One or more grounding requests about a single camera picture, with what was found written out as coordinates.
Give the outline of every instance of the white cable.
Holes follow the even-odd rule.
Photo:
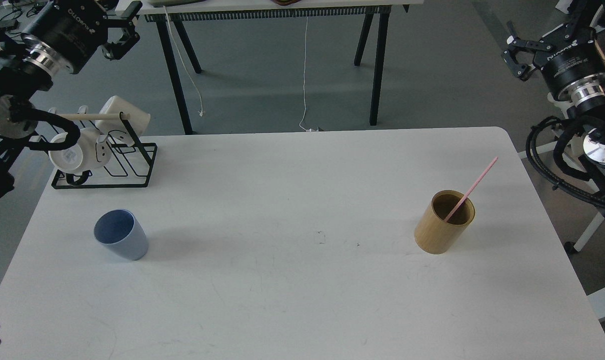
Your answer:
[[[304,67],[302,68],[302,101],[304,103],[304,112],[302,113],[302,119],[298,126],[300,129],[305,130],[305,132],[312,132],[311,128],[305,129],[303,127],[303,121],[305,121],[305,116],[307,116],[307,93],[305,92],[305,83],[307,82],[307,28],[309,27],[309,16],[307,16],[307,21],[304,25]]]
[[[174,32],[172,31],[172,21],[170,20],[170,13],[167,11],[167,6],[163,6],[162,8],[165,9],[165,16],[167,17],[167,27],[169,29],[169,35],[171,36],[171,40],[176,46],[176,51],[178,53],[178,57],[180,58],[180,62],[183,64],[183,68],[186,72],[186,75],[189,77],[189,80],[191,80],[191,84],[193,84],[195,91],[198,93],[198,98],[200,98],[200,112],[198,112],[198,115],[202,117],[205,114],[205,108],[203,107],[203,96],[200,95],[200,89],[198,89],[196,82],[191,77],[191,74],[189,73],[189,70],[187,69],[187,66],[185,64],[185,60],[183,60],[182,58],[181,48],[179,48],[179,44],[176,43],[176,39],[174,38]]]

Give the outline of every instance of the wheel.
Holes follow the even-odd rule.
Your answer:
[[[571,241],[567,241],[564,245],[563,248],[565,248],[565,253],[567,253],[567,255],[574,255],[578,253],[578,250],[576,250],[576,248],[574,247],[574,244]]]

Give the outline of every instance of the black table leg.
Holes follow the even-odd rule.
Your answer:
[[[362,30],[360,30],[360,40],[358,41],[358,49],[355,51],[355,59],[353,59],[354,66],[360,66],[360,61],[363,59],[363,53],[365,52],[365,44],[367,44],[367,38],[369,38],[369,29],[372,27],[372,20],[374,14],[365,14],[364,22],[362,23]]]
[[[165,54],[165,61],[167,62],[169,79],[171,80],[171,86],[174,89],[174,96],[176,97],[180,120],[183,123],[184,134],[192,135],[195,134],[195,132],[191,127],[191,119],[189,118],[185,94],[183,93],[181,85],[181,76],[179,76],[179,69],[176,66],[176,57],[174,57],[174,51],[172,50],[172,42],[170,41],[167,25],[166,22],[156,22],[160,44],[162,45],[162,52]]]
[[[378,106],[380,105],[381,85],[383,84],[388,27],[389,13],[381,13],[380,22],[378,23],[378,44],[376,46],[376,63],[373,70],[373,91],[371,92],[371,110],[369,112],[369,125],[371,126],[378,123]]]
[[[203,69],[200,68],[200,63],[198,62],[198,57],[196,57],[196,53],[194,52],[194,47],[191,45],[191,41],[189,41],[189,35],[187,35],[187,31],[185,30],[185,26],[182,21],[174,20],[174,26],[178,31],[178,36],[180,37],[180,41],[183,43],[184,50],[186,51],[186,55],[189,57],[189,61],[191,62],[191,66],[193,66],[193,71],[195,73],[202,73]]]

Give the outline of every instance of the white table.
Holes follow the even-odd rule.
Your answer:
[[[122,14],[132,2],[133,0],[120,1],[115,9],[116,13]],[[360,39],[355,52],[355,58],[353,59],[353,64],[360,66],[374,14],[380,14],[376,59],[373,69],[371,107],[369,109],[369,125],[374,126],[378,123],[378,108],[380,107],[383,69],[385,67],[385,49],[387,47],[387,30],[392,5],[403,5],[405,11],[409,11],[410,5],[422,4],[423,2],[424,0],[301,0],[295,4],[281,6],[271,0],[207,0],[193,4],[169,6],[166,9],[171,22],[176,27],[176,32],[180,37],[193,70],[198,74],[202,73],[203,69],[200,66],[183,21],[364,15],[362,30],[360,30]],[[173,53],[172,41],[168,33],[165,9],[163,7],[152,7],[143,0],[143,6],[138,13],[144,15],[147,22],[156,23],[184,134],[194,134],[195,132],[191,124],[188,106],[182,89],[181,77],[179,76]]]
[[[149,187],[45,189],[0,286],[0,360],[605,360],[504,130],[143,140]],[[495,156],[458,242],[418,248],[432,195]],[[141,260],[93,239],[115,208],[145,228]]]

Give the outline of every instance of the mug handle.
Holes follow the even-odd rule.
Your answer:
[[[65,174],[67,184],[71,185],[72,187],[79,187],[85,184],[85,182],[87,182],[87,179],[90,178],[90,170],[83,171],[82,174],[78,177],[78,180],[75,180],[74,177],[76,176],[72,173]]]

